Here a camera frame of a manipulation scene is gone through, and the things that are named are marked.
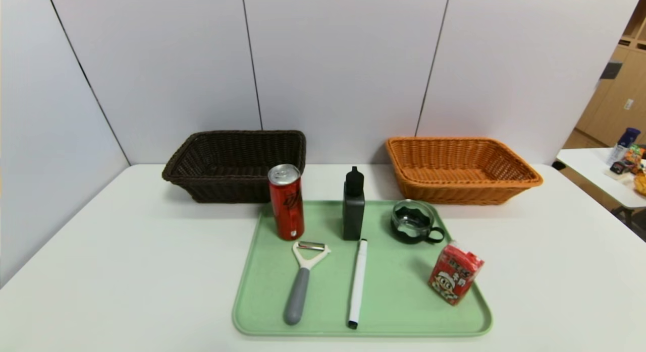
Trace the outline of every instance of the wicker basket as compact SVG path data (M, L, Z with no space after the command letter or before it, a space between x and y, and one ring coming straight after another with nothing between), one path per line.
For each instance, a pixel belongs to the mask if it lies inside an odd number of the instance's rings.
M161 177L200 203L265 203L267 173L285 163L305 169L302 132L198 132L173 154Z
M503 143L487 138L390 138L386 148L406 198L498 205L543 183Z

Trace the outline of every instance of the red can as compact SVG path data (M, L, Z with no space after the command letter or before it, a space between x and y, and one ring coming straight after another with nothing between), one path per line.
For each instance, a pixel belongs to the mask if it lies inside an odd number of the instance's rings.
M300 172L292 164L281 164L270 169L267 177L279 237L288 241L298 239L305 232Z

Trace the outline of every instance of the vegetable peeler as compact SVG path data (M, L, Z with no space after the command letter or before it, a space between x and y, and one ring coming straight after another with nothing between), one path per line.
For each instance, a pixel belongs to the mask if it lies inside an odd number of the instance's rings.
M305 259L298 249L310 249L321 251L320 254L314 256L311 259ZM294 279L294 283L291 286L291 293L289 293L289 299L287 301L287 306L285 307L285 322L289 325L294 325L300 322L300 317L303 315L303 308L305 306L305 295L307 294L307 283L309 283L309 271L319 263L323 258L325 258L332 250L326 244L319 244L317 242L294 242L294 245L291 247L298 260L298 274Z

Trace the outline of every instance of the black bottle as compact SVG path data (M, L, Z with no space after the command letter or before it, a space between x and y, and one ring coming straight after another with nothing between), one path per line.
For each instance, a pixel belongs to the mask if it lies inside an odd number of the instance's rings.
M346 175L343 189L343 239L357 241L361 239L361 225L365 197L363 193L364 177L355 166Z

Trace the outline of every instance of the white table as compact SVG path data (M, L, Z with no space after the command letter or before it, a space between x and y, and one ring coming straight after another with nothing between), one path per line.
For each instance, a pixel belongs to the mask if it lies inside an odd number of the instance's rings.
M627 174L622 180L615 180L604 174L610 168L605 163L610 152L611 148L563 149L556 158L618 201L621 207L612 214L624 212L626 225L630 227L632 211L646 207L646 198L635 192L634 175Z
M549 166L500 206L438 206L485 260L494 326L477 338L260 338L231 310L259 205L203 205L128 168L0 289L0 350L644 350L646 244ZM305 199L339 200L349 165L309 164ZM368 199L400 198L390 166L360 166Z

